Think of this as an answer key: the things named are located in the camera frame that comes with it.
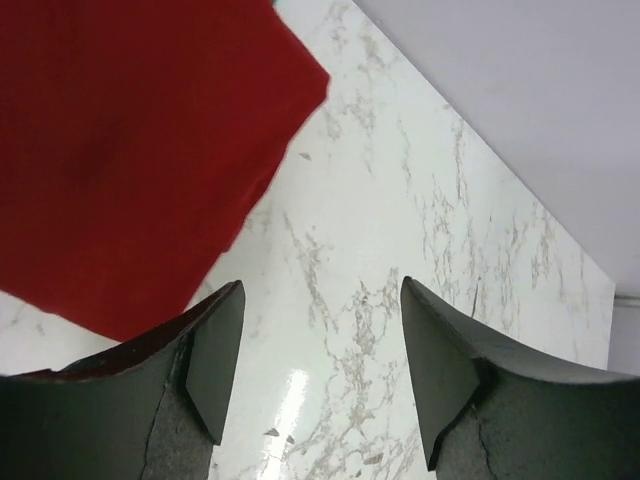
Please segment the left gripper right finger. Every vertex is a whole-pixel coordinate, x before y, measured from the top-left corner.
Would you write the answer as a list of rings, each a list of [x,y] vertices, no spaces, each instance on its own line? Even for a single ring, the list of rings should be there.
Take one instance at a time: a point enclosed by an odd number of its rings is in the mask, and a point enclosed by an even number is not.
[[[639,380],[526,346],[412,278],[402,326],[429,471],[440,479],[635,479]]]

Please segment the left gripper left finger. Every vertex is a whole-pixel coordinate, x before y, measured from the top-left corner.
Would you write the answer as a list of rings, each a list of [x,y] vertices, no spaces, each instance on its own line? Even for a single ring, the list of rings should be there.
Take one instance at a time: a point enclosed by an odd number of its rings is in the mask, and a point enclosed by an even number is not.
[[[60,371],[1,380],[5,479],[205,479],[243,331],[232,282],[180,316]]]

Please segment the red t-shirt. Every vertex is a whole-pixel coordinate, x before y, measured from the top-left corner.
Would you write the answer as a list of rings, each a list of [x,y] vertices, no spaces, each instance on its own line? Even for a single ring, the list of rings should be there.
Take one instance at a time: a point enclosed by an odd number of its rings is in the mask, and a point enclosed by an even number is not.
[[[268,1],[1,5],[1,288],[126,341],[180,314],[324,102]]]

